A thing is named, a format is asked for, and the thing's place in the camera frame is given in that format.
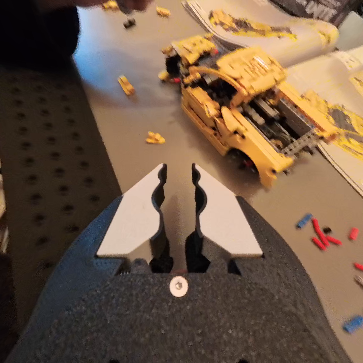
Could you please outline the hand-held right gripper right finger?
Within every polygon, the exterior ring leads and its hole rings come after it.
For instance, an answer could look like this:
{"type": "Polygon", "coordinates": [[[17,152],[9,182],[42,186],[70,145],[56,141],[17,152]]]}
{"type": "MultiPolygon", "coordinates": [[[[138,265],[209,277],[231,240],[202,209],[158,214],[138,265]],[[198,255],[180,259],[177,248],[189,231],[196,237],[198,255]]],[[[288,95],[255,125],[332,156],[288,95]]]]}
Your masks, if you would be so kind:
{"type": "Polygon", "coordinates": [[[261,258],[262,248],[238,197],[198,164],[192,164],[195,229],[185,241],[190,273],[204,273],[215,260],[261,258]]]}

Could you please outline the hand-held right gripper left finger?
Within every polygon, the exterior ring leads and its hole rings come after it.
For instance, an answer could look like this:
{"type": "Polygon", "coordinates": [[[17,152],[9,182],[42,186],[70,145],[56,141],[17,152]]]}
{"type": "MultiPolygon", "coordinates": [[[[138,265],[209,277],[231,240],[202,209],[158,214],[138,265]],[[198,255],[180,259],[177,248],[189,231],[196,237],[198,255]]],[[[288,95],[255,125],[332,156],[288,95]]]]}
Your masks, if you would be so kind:
{"type": "Polygon", "coordinates": [[[174,260],[161,205],[167,165],[159,164],[126,191],[97,250],[98,258],[127,263],[144,259],[154,273],[171,272],[174,260]]]}

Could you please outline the yellow toy brick car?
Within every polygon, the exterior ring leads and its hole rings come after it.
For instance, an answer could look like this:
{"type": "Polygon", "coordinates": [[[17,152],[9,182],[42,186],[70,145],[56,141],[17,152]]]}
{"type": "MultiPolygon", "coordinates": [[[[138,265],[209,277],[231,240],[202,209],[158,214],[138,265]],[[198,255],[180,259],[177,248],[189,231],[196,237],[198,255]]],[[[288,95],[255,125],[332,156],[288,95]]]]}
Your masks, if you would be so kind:
{"type": "Polygon", "coordinates": [[[259,47],[220,52],[211,38],[163,48],[158,77],[180,85],[182,110],[220,155],[234,156],[271,188],[301,153],[338,138],[324,100],[299,93],[277,60],[259,47]]]}

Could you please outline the grey desk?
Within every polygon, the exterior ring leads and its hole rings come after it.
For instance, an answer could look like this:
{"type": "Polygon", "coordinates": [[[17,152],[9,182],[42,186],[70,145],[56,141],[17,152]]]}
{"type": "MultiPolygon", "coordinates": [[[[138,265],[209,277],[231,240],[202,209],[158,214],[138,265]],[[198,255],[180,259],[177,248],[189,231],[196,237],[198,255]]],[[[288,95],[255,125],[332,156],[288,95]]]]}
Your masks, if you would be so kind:
{"type": "Polygon", "coordinates": [[[202,28],[180,1],[155,1],[134,13],[136,26],[125,30],[126,16],[101,8],[79,9],[81,36],[74,60],[89,104],[122,192],[160,163],[167,164],[162,211],[174,270],[186,270],[184,243],[195,227],[192,163],[247,202],[284,238],[313,281],[329,322],[353,362],[362,362],[362,330],[347,334],[342,324],[362,315],[362,288],[354,281],[353,263],[362,263],[362,240],[349,241],[352,227],[362,231],[362,198],[319,153],[298,159],[288,175],[264,190],[247,170],[220,156],[180,108],[179,91],[163,84],[161,48],[170,41],[201,34],[202,28]],[[156,7],[170,10],[169,18],[156,7]],[[124,75],[135,93],[127,96],[118,77],[124,75]],[[164,144],[148,144],[148,132],[164,144]],[[319,250],[311,241],[311,223],[301,230],[306,214],[328,226],[343,242],[319,250]]]}

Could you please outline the scattered blue toy pins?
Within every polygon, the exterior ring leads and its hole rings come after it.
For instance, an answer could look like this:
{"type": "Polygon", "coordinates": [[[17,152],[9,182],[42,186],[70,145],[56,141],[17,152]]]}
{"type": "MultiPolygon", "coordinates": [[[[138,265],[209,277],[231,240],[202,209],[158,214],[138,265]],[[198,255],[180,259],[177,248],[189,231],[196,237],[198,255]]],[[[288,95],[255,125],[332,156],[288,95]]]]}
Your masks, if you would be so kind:
{"type": "MultiPolygon", "coordinates": [[[[300,219],[297,224],[296,224],[296,229],[301,230],[302,228],[304,228],[307,224],[311,223],[311,219],[313,218],[313,215],[311,214],[306,214],[302,219],[300,219]]],[[[347,334],[353,334],[358,330],[361,330],[363,327],[363,317],[362,315],[355,315],[354,317],[352,317],[350,320],[346,321],[343,325],[342,325],[342,329],[345,333],[347,334]]]]}

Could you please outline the long yellow toy piece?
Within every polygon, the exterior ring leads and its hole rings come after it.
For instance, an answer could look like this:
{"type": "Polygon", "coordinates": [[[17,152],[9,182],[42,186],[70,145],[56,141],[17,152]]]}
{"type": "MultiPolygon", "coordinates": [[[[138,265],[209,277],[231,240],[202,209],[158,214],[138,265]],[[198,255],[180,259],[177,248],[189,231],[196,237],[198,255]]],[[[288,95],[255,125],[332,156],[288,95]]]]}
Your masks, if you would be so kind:
{"type": "Polygon", "coordinates": [[[134,87],[132,86],[132,84],[130,84],[129,80],[124,75],[120,75],[118,77],[118,83],[120,84],[121,88],[127,96],[131,96],[135,93],[134,87]]]}

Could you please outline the toy car instruction booklet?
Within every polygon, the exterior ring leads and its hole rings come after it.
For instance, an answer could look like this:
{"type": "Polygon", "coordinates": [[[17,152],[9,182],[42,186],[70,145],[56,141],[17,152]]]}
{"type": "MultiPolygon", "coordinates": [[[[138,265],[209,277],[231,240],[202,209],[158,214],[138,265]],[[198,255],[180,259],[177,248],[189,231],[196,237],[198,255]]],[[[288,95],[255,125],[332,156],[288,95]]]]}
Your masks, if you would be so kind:
{"type": "Polygon", "coordinates": [[[333,144],[319,148],[362,196],[362,46],[343,51],[333,24],[288,15],[273,1],[181,3],[225,49],[260,46],[288,68],[288,83],[340,129],[333,144]]]}

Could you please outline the black toy set box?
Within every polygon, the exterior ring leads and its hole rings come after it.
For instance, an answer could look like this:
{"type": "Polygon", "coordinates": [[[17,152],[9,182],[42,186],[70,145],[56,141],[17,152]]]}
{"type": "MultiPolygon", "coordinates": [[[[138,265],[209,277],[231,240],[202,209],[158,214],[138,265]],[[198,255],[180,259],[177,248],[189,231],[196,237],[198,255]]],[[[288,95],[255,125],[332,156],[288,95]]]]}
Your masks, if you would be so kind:
{"type": "Polygon", "coordinates": [[[351,12],[355,1],[351,0],[272,0],[289,15],[320,19],[338,27],[351,12]]]}

